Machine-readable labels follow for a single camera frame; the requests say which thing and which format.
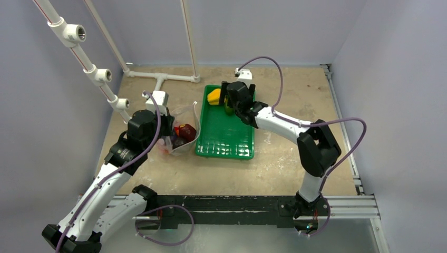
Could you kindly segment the dark red apple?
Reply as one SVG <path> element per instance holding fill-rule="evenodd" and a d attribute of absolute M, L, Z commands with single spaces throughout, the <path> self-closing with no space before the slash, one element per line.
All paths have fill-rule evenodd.
<path fill-rule="evenodd" d="M 190 124 L 182 124 L 178 127 L 178 137 L 185 139 L 188 142 L 196 138 L 197 130 Z"/>

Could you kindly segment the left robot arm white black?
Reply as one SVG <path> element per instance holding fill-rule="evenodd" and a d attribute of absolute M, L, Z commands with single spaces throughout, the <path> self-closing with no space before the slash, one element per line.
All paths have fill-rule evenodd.
<path fill-rule="evenodd" d="M 48 224 L 44 239 L 56 252 L 99 252 L 102 244 L 132 216 L 152 215 L 157 210 L 156 192 L 146 186 L 136 189 L 117 206 L 106 211 L 117 191 L 148 158 L 155 143 L 172 130 L 173 116 L 139 110 L 117 142 L 110 147 L 98 175 L 81 200 L 59 223 Z"/>

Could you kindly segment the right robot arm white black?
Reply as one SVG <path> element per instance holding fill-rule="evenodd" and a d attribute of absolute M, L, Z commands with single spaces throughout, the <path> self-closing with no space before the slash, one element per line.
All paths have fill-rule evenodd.
<path fill-rule="evenodd" d="M 305 174 L 295 203 L 289 208 L 296 218 L 313 216 L 319 201 L 323 199 L 321 190 L 326 173 L 337 162 L 341 149 L 325 121 L 300 121 L 278 113 L 268 104 L 255 101 L 255 87 L 241 81 L 223 81 L 221 97 L 229 102 L 244 124 L 270 131 L 297 145 Z"/>

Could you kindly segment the clear zip top bag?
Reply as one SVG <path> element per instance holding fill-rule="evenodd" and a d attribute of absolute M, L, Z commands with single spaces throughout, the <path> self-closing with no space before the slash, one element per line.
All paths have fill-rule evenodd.
<path fill-rule="evenodd" d="M 197 101 L 194 101 L 191 105 L 183 106 L 181 108 L 177 108 L 171 112 L 171 115 L 174 117 L 174 123 L 172 127 L 172 132 L 168 136 L 162 136 L 161 138 L 170 141 L 171 144 L 178 137 L 178 127 L 182 124 L 190 124 L 197 130 L 196 138 L 188 142 L 187 144 L 178 147 L 176 149 L 173 148 L 169 155 L 179 156 L 188 153 L 191 149 L 193 149 L 196 145 L 198 137 L 201 131 L 200 119 L 197 113 Z"/>

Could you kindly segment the dark purple plum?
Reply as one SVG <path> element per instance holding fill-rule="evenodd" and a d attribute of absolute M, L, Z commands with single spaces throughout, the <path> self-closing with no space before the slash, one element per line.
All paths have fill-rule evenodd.
<path fill-rule="evenodd" d="M 184 139 L 182 137 L 177 137 L 174 140 L 174 142 L 172 143 L 172 145 L 173 145 L 173 148 L 176 149 L 176 148 L 181 147 L 187 143 L 188 143 L 188 141 L 186 139 Z"/>

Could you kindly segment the yellow bell pepper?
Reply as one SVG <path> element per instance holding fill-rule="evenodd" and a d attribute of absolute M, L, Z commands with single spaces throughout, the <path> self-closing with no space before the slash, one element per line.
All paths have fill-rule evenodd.
<path fill-rule="evenodd" d="M 207 102 L 209 105 L 217 106 L 220 105 L 220 95 L 221 95 L 221 88 L 217 88 L 212 90 L 207 95 Z"/>

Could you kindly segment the red tomato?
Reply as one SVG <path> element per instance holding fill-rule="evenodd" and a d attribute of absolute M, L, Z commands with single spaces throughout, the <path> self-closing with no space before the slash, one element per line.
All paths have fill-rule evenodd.
<path fill-rule="evenodd" d="M 170 141 L 167 141 L 163 138 L 157 141 L 157 147 L 159 148 L 161 154 L 169 155 L 172 151 L 172 144 Z"/>

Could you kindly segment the green orange mango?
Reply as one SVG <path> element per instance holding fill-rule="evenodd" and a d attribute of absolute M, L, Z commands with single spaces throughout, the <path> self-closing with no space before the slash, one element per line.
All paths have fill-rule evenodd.
<path fill-rule="evenodd" d="M 224 111 L 225 114 L 228 116 L 234 115 L 234 109 L 231 105 L 228 104 L 227 101 L 224 103 Z"/>

